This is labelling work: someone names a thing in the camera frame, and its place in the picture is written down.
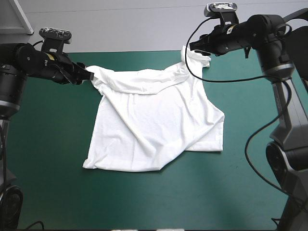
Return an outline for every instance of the green table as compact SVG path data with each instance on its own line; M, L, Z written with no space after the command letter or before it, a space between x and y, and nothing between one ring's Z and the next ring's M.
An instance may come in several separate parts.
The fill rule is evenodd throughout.
M116 71L180 62L179 51L70 57ZM261 75L253 52L250 59L242 51L212 59L206 78ZM294 79L307 108L304 87ZM25 197L19 227L40 219L47 229L274 229L270 218L280 217L286 196L259 179L244 157L248 136L277 114L270 83L205 83L205 91L226 115L224 151L184 152L161 171L127 173L82 168L101 99L90 82L61 86L30 78L8 137L8 167ZM249 152L276 182L265 157L273 129L253 139Z

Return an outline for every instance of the white wall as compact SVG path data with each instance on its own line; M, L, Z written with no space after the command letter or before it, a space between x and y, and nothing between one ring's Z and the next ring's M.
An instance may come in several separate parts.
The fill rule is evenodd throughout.
M204 20L204 0L19 0L35 33L0 35L0 43L41 40L39 29L48 26L72 32L65 52L180 50ZM240 22L253 14L286 16L308 7L308 0L237 0ZM4 15L9 5L0 9ZM0 25L16 24L0 17ZM293 26L303 25L296 21ZM209 33L218 21L204 25L193 39Z

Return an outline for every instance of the wrinkled fabric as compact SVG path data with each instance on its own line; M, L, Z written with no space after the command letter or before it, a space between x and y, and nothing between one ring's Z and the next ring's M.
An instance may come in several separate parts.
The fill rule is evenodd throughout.
M202 76L208 56L188 49L192 72ZM202 81L181 62L165 70L115 72L89 66L103 96L84 168L160 170L184 150L222 151L224 113L207 98Z

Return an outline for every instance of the wire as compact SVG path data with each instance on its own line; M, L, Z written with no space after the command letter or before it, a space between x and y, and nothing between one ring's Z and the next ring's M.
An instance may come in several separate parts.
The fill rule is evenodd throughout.
M36 43L34 43L32 46L36 46L36 45L38 45L39 43L43 43L44 41L43 40L41 40L41 41L38 41L38 42L36 42Z
M0 136L2 144L2 158L3 158L3 193L2 193L2 206L1 206L1 230L4 231L4 208L5 208L5 194L6 194L6 148L5 148L5 139L3 134L2 126L0 125Z
M297 198L295 197L294 195L286 192L285 190L283 190L282 188L278 187L277 185L275 185L274 183L270 182L268 179L266 179L261 173L259 173L259 171L256 169L256 167L252 164L252 162L250 161L249 159L249 156L248 156L248 146L249 146L249 143L250 141L260 132L262 131L263 129L267 128L269 125L273 124L277 119L279 119L287 110L287 107L291 101L291 97L292 97L292 91L291 91L291 88L289 86L289 84L287 84L285 81L281 81L281 79L279 79L278 77L276 76L257 76L257 77L252 77L252 78L244 78L244 79L233 79L233 80L209 80L209 79L204 79L202 77L198 77L196 76L192 71L191 69L189 68L188 66L188 63L187 63L187 48L188 48L188 45L189 45L189 42L191 40L191 38L194 36L194 34L198 31L198 29L205 23L207 22L208 20L212 19L213 17L210 17L206 20L204 20L202 23L199 24L199 26L194 30L194 32L190 35L190 37L188 38L187 40L187 43L186 43L186 48L185 48L185 64L186 64L186 67L188 69L188 71L191 73L192 76L194 76L195 78L197 79L200 79L204 82L211 82L211 83L234 83L234 82L244 82L244 81L251 81L251 80L255 80L255 79L261 79L261 78L274 78L276 80L278 80L278 82L281 82L283 83L286 88L287 88L287 91L288 91L288 99L287 99L287 102L286 104L284 105L283 109L280 111L280 113L278 113L278 115L273 118L270 122L268 122L267 124L265 124L264 126L260 127L257 131L255 131L252 135L250 135L247 139L247 142L245 144L245 149L244 149L244 152L245 152L245 157L246 157L246 160L247 162L249 163L250 167L254 170L254 172L259 176L261 177L261 179L263 179L267 184L269 184L270 186L274 187L275 189L281 191L282 193L290 196L292 199L294 199L295 203L297 204L297 206L299 206L299 208L301 210L303 210L304 212L308 213L307 209L305 209L305 204L306 202L304 202L302 199L300 198Z
M45 227L44 227L44 223L40 220L32 223L31 225L29 225L27 228L25 228L24 230L29 230L31 227L35 226L36 224L40 224L42 226L42 230L45 230Z

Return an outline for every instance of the white t-shirt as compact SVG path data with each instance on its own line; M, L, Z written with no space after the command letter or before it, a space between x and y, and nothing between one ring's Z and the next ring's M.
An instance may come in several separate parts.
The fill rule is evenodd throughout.
M206 97L202 81L182 62L165 70L115 72L89 66L103 95L84 168L160 170L184 150L221 151L224 113ZM192 72L202 76L208 56L188 49Z

